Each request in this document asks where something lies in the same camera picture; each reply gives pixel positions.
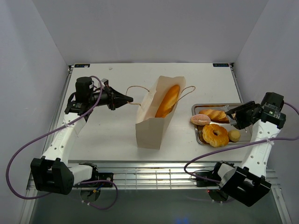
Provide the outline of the beige paper bag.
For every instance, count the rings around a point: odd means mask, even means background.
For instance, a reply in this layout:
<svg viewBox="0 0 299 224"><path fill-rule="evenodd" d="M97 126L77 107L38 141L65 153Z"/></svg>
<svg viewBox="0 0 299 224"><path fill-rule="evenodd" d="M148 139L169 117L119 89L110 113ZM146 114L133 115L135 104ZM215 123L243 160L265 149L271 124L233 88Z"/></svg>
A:
<svg viewBox="0 0 299 224"><path fill-rule="evenodd" d="M134 87L147 91L142 102L133 103L138 105L135 123L137 147L159 150L178 102L196 87L186 86L185 77L165 76L160 76L150 89L139 85L128 89Z"/></svg>

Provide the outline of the long baguette fake bread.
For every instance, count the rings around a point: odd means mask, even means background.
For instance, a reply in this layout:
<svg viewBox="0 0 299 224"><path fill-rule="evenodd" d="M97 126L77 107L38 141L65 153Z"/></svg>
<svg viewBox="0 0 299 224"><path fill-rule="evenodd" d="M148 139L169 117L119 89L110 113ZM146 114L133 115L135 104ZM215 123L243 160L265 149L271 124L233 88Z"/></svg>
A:
<svg viewBox="0 0 299 224"><path fill-rule="evenodd" d="M177 84L172 86L167 91L155 114L155 118L165 118L172 111L174 105L178 100L179 92L180 86Z"/></svg>

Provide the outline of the metal bread tongs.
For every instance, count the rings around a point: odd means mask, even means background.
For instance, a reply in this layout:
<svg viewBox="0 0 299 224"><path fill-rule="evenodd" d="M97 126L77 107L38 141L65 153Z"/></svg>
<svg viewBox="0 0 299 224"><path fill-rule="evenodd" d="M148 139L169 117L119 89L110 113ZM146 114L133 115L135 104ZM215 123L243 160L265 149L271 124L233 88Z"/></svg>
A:
<svg viewBox="0 0 299 224"><path fill-rule="evenodd" d="M222 109L224 110L224 112L226 110L238 107L237 105L224 105L222 107ZM246 129L248 127L248 123L246 121L246 118L244 117L244 113L237 113L237 114L226 114L229 123L231 126L233 126L234 128L238 129L238 130L242 130L242 129Z"/></svg>

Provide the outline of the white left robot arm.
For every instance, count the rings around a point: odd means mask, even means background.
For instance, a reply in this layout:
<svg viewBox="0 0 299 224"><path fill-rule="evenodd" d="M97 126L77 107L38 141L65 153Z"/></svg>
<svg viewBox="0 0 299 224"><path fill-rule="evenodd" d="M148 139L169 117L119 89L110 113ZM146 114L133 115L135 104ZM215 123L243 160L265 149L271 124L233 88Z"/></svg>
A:
<svg viewBox="0 0 299 224"><path fill-rule="evenodd" d="M76 80L75 92L68 99L60 130L41 158L34 158L30 164L38 191L67 195L75 185L87 184L92 187L99 182L95 165L81 163L71 168L68 166L75 140L95 107L106 105L114 111L133 102L132 97L110 87L108 80L99 81L99 84L100 88L96 89L92 77L79 77Z"/></svg>

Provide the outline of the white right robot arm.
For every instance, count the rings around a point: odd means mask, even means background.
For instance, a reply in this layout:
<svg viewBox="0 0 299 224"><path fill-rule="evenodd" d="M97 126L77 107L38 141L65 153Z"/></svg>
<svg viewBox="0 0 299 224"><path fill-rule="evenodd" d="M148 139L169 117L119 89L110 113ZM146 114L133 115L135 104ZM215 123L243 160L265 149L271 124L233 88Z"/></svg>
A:
<svg viewBox="0 0 299 224"><path fill-rule="evenodd" d="M286 115L281 113L284 97L267 92L262 102L249 101L241 106L225 109L229 122L241 130L252 126L250 147L240 166L221 161L216 163L211 180L220 191L250 207L271 189L266 181L266 165L273 141L283 128Z"/></svg>

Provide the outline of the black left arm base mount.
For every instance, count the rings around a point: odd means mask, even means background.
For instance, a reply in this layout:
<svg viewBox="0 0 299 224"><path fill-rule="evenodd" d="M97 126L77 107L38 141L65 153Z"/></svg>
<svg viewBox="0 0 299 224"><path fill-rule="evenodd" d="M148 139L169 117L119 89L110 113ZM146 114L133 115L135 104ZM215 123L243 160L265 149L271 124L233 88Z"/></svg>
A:
<svg viewBox="0 0 299 224"><path fill-rule="evenodd" d="M103 181L111 181L114 180L114 173L111 172L97 172L96 174L93 174L91 179L86 180L84 182L92 182L92 183L78 183L74 185L74 187L77 188L98 188L98 187L104 187L104 188L111 188L113 185L111 183L103 182Z"/></svg>

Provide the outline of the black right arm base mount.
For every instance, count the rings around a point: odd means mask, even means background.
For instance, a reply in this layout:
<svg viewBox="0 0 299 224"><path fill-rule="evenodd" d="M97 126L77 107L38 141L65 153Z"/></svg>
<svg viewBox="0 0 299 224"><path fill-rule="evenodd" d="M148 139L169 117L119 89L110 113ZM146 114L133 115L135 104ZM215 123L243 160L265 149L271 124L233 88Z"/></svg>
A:
<svg viewBox="0 0 299 224"><path fill-rule="evenodd" d="M192 176L191 178L196 182L197 187L216 187L218 184L213 181L209 181L208 179L215 180L217 182L221 181L221 178L214 174L211 170L197 170L194 172L195 175L201 176L202 178L197 178L195 176Z"/></svg>

